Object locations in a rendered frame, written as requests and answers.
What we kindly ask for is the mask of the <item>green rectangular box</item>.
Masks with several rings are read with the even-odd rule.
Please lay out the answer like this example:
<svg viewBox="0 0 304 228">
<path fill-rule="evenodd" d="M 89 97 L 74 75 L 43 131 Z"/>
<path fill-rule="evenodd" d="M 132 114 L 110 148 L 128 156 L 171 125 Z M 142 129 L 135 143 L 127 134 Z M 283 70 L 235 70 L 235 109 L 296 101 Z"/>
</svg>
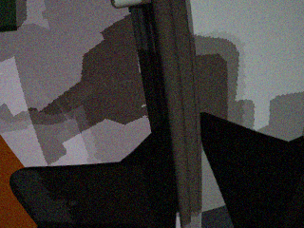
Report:
<svg viewBox="0 0 304 228">
<path fill-rule="evenodd" d="M 16 29 L 16 0 L 0 0 L 0 31 L 13 31 Z"/>
</svg>

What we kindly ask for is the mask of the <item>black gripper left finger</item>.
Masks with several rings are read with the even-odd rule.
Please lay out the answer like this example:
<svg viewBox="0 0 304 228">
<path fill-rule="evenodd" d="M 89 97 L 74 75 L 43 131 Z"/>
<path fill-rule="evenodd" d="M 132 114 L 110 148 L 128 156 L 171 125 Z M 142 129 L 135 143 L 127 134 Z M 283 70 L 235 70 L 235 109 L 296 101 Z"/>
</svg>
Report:
<svg viewBox="0 0 304 228">
<path fill-rule="evenodd" d="M 121 162 L 23 167 L 10 189 L 34 220 L 176 228 L 175 184 L 168 118 Z"/>
</svg>

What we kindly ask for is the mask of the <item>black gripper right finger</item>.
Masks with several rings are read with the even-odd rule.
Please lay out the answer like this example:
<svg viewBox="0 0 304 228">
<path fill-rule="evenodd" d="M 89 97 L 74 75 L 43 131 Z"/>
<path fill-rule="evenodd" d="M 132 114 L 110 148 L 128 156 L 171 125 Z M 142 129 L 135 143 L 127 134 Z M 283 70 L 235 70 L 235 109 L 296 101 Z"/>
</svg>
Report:
<svg viewBox="0 0 304 228">
<path fill-rule="evenodd" d="M 286 142 L 208 113 L 200 135 L 235 228 L 292 228 L 304 201 L 304 136 Z"/>
</svg>

